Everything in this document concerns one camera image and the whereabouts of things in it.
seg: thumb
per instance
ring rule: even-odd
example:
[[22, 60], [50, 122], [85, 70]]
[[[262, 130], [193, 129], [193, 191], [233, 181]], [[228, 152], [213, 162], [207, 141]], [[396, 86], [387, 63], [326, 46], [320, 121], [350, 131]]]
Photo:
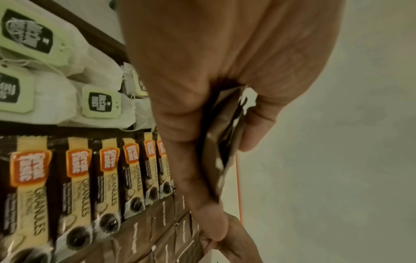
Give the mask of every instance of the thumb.
[[245, 117], [246, 127], [239, 150], [247, 152], [256, 147], [276, 123], [277, 115], [283, 107], [284, 104], [279, 103], [277, 99], [258, 95], [256, 106], [247, 110]]

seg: tea bag tag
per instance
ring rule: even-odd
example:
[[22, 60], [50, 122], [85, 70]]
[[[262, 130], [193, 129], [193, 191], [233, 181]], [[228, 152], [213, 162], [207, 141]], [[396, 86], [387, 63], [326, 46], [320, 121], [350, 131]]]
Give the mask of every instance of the tea bag tag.
[[34, 77], [27, 69], [0, 62], [0, 111], [31, 111], [34, 87]]
[[139, 75], [137, 74], [136, 70], [132, 70], [133, 73], [133, 80], [134, 80], [134, 86], [136, 87], [136, 93], [139, 96], [147, 97], [148, 93], [146, 91], [146, 87], [143, 85], [143, 83], [139, 80]]
[[18, 1], [5, 0], [0, 17], [2, 48], [54, 66], [69, 65], [70, 38], [47, 14], [42, 16]]
[[91, 85], [83, 86], [82, 114], [87, 118], [118, 118], [121, 114], [121, 94]]

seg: human hand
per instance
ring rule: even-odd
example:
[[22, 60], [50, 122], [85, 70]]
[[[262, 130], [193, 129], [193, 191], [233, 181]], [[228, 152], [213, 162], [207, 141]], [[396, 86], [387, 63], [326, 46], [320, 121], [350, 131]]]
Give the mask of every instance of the human hand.
[[253, 239], [235, 216], [228, 216], [228, 233], [220, 242], [215, 242], [201, 233], [201, 244], [204, 254], [217, 249], [231, 263], [263, 263]]
[[143, 80], [175, 185], [213, 240], [228, 220], [196, 154], [203, 106], [231, 80], [257, 93], [240, 150], [254, 148], [278, 113], [323, 69], [344, 0], [119, 0], [128, 55]]

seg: white tea bag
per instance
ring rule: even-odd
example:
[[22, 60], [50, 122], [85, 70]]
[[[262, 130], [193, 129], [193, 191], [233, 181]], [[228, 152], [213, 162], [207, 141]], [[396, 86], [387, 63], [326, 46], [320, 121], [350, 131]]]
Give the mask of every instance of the white tea bag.
[[123, 82], [123, 70], [112, 58], [90, 45], [84, 72], [70, 78], [77, 82], [119, 91]]
[[72, 24], [27, 0], [1, 0], [0, 18], [5, 60], [65, 76], [83, 72], [89, 45]]
[[0, 63], [0, 120], [58, 124], [76, 108], [76, 90], [65, 77]]
[[123, 92], [136, 97], [147, 97], [146, 87], [143, 85], [133, 65], [124, 63], [123, 69], [124, 86]]
[[135, 99], [134, 103], [136, 105], [136, 123], [134, 124], [134, 129], [153, 129], [156, 124], [152, 114], [150, 99], [148, 97]]
[[60, 126], [120, 128], [130, 127], [136, 121], [134, 101], [117, 91], [71, 81], [82, 94], [78, 99], [77, 114]]

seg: black label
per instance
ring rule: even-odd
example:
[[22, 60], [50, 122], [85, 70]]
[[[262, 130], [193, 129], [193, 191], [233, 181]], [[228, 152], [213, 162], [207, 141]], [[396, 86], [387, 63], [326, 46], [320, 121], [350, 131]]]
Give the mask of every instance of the black label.
[[111, 112], [113, 108], [111, 96], [97, 92], [90, 92], [88, 105], [90, 106], [90, 110], [98, 112]]
[[4, 37], [46, 54], [53, 46], [53, 33], [49, 28], [36, 23], [22, 14], [7, 9], [1, 20], [1, 32]]
[[0, 102], [16, 103], [19, 95], [19, 79], [0, 73]]

